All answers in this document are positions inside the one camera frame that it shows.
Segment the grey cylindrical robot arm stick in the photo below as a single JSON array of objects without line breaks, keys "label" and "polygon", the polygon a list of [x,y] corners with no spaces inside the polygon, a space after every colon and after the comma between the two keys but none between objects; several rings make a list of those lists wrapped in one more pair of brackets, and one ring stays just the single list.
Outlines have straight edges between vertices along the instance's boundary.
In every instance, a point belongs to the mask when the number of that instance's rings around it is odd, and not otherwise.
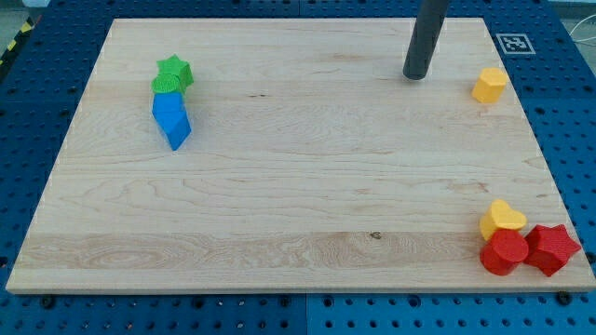
[{"label": "grey cylindrical robot arm stick", "polygon": [[402,69],[406,78],[422,80],[427,76],[449,4],[449,0],[421,2]]}]

